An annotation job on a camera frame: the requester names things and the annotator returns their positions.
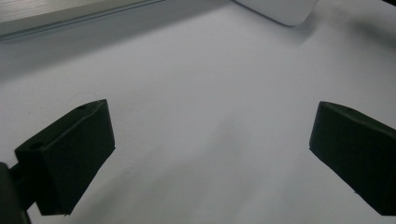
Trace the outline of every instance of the white surface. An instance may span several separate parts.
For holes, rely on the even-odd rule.
[[[262,15],[289,26],[301,24],[318,0],[235,0]]]
[[[396,128],[396,9],[322,0],[287,28],[168,0],[0,43],[0,158],[107,98],[116,146],[70,217],[34,223],[386,224],[308,149],[318,102]]]

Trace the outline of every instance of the black rubber pad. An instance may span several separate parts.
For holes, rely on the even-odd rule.
[[[42,215],[71,214],[114,150],[106,100],[79,106],[15,152]]]
[[[396,131],[354,109],[321,102],[311,151],[383,216],[396,215]]]

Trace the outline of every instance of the white object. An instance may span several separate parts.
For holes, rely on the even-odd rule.
[[[318,0],[235,0],[275,21],[295,26],[308,17]]]

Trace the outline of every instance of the white table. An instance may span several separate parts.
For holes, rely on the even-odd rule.
[[[70,217],[33,223],[395,223],[309,151],[319,101],[396,128],[396,8],[321,0],[288,28],[168,0],[0,43],[0,158],[107,98],[117,149]]]

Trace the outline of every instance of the black bracket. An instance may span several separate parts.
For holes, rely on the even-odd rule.
[[[396,130],[352,108],[320,102],[311,151],[383,216],[396,216]]]
[[[393,6],[396,6],[396,0],[383,0],[384,2],[387,2]]]
[[[0,163],[0,220],[30,223],[34,203],[43,216],[69,215],[115,149],[107,101],[70,111],[15,150],[19,163]]]

